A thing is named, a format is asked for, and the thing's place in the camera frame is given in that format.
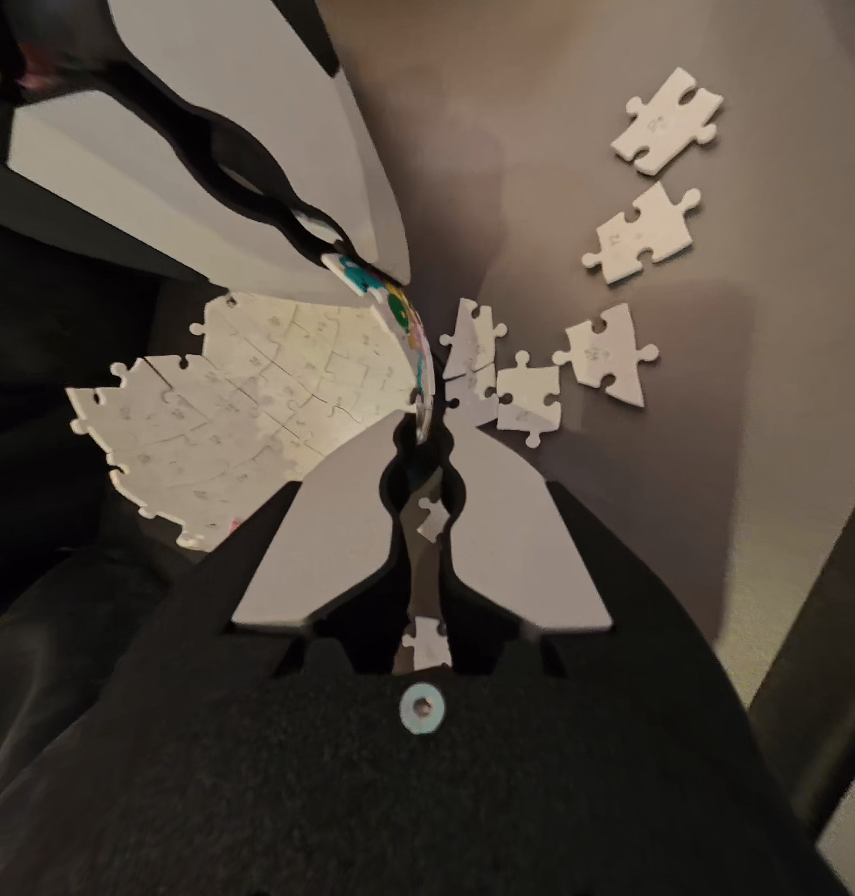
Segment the single white puzzle piece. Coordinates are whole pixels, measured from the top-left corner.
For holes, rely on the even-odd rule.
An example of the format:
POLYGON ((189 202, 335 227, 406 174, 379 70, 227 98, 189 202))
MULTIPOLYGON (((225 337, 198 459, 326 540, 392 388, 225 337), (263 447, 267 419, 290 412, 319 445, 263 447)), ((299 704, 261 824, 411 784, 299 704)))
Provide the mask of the single white puzzle piece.
MULTIPOLYGON (((450 514, 439 500, 432 501, 428 497, 419 499, 418 506, 427 511, 427 516, 417 527, 416 532, 423 539, 436 544, 450 514)), ((414 633, 404 633, 400 646, 411 651, 412 667, 415 672, 442 666, 452 667, 452 655, 444 623, 439 618, 416 615, 414 633)))

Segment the partly built white puzzle ball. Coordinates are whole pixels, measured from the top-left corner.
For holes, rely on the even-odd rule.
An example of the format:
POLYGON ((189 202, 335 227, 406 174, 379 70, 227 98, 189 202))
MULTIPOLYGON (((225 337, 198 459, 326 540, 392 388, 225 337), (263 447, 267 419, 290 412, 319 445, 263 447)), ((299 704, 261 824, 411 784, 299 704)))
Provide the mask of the partly built white puzzle ball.
POLYGON ((422 409, 426 341, 408 298, 344 256, 330 265, 363 306, 230 292, 189 328, 201 353, 115 363, 117 385, 65 390, 117 492, 177 526, 180 547, 210 552, 345 442, 422 409))

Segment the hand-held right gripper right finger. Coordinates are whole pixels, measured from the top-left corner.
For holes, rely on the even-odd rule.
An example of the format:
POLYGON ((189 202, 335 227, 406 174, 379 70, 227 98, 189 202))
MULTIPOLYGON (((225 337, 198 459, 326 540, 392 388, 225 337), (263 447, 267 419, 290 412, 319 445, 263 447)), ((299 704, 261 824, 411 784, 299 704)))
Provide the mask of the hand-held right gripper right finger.
POLYGON ((444 418, 445 597, 470 600, 534 635, 602 633, 612 617, 545 478, 521 454, 444 418))

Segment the puzzle pieces group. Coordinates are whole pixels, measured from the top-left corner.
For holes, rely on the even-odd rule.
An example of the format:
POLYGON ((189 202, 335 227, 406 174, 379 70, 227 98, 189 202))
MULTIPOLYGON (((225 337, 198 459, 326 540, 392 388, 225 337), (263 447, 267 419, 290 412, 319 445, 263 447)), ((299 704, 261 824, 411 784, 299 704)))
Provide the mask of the puzzle pieces group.
MULTIPOLYGON (((606 285, 640 274, 644 255, 658 264, 692 246, 686 215, 699 207, 701 191, 690 188, 672 200, 657 176, 690 145, 716 138, 713 118, 723 101, 678 66, 650 99, 635 96, 626 103, 631 122, 611 149, 653 182, 633 201, 635 219, 620 212, 599 225, 598 250, 581 259, 587 270, 600 269, 606 285)), ((657 361, 659 349, 638 344, 627 303, 602 311, 600 319, 600 330, 590 320, 566 328, 568 346, 554 352, 548 365, 533 366, 529 353, 520 351, 512 367, 499 368, 496 342, 507 327, 494 320, 489 307, 461 298, 453 333, 438 341, 448 349, 442 374, 447 426, 494 423, 499 430, 523 433, 526 446, 535 449, 543 434, 561 424, 561 404, 551 398, 560 394, 566 367, 578 385, 604 387, 610 398, 644 408, 640 365, 657 361)))

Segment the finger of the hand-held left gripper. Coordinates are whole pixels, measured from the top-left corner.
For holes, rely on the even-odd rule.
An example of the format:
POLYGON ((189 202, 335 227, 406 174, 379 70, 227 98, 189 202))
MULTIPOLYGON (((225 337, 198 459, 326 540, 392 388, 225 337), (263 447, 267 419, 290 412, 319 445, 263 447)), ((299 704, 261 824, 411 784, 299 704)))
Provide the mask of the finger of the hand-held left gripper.
MULTIPOLYGON (((241 129, 280 167, 290 203, 346 237, 358 258, 410 282, 410 254, 399 207, 347 78, 313 2, 283 8, 265 1, 108 2, 127 52, 181 107, 241 129)), ((108 222, 214 284, 265 295, 340 295, 314 261, 298 258, 289 238, 246 219, 208 195, 179 162, 165 136, 130 126, 130 161, 107 138, 105 167, 130 211, 108 222)))
MULTIPOLYGON (((341 231, 386 268, 386 175, 352 96, 194 96, 217 124, 239 126, 296 196, 304 237, 341 231)), ((19 108, 9 169, 203 275, 242 292, 353 302, 349 287, 276 226, 230 207, 158 127, 112 96, 62 96, 19 108)))

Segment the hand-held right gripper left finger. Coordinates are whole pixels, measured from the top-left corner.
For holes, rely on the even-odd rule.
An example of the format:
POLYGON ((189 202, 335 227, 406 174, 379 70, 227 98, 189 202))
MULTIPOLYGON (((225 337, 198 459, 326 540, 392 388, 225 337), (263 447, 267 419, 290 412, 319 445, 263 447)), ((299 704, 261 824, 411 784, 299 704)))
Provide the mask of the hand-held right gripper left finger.
POLYGON ((385 417, 303 480, 233 615, 237 628, 293 633, 390 563, 410 497, 415 417, 385 417))

